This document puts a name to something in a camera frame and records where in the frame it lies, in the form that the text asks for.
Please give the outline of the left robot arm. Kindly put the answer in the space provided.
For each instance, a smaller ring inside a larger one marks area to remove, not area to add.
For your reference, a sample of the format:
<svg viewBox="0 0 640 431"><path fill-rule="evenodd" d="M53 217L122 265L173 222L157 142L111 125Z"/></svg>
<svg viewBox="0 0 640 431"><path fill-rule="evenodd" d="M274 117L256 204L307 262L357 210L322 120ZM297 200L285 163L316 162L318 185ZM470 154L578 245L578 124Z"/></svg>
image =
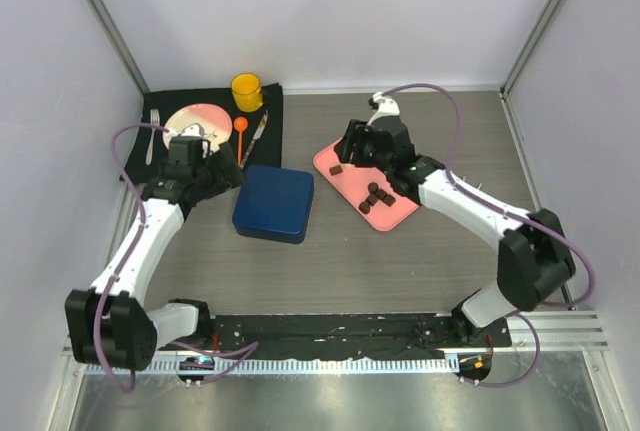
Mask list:
<svg viewBox="0 0 640 431"><path fill-rule="evenodd" d="M205 348L213 336L208 305L178 298L144 308L151 278L169 243L202 201L244 182L228 142L176 136L157 174L136 192L134 222L104 271L86 290L73 290L65 314L74 358L84 364L143 371L157 349L180 339Z"/></svg>

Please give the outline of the dark blue box lid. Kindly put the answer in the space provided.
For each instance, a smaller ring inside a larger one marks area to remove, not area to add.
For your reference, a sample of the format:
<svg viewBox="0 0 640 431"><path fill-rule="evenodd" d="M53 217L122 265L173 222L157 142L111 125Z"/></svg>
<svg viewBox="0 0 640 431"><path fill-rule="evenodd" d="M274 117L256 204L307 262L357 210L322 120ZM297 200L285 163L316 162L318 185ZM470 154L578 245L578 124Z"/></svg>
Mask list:
<svg viewBox="0 0 640 431"><path fill-rule="evenodd" d="M232 214L234 228L307 229L314 197L309 172L251 165L245 176Z"/></svg>

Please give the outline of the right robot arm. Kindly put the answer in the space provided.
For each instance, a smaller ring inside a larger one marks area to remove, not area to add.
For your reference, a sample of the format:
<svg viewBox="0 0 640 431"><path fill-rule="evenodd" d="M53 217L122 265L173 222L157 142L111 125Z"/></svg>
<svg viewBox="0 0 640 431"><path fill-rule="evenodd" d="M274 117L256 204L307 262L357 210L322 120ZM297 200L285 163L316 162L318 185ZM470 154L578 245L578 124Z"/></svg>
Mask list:
<svg viewBox="0 0 640 431"><path fill-rule="evenodd" d="M477 344L496 320L534 310L574 276L555 213L531 213L473 190L443 163L417 153L399 118L350 121L334 152L342 164L377 169L396 194L452 219L496 252L495 280L452 311L451 331L460 344Z"/></svg>

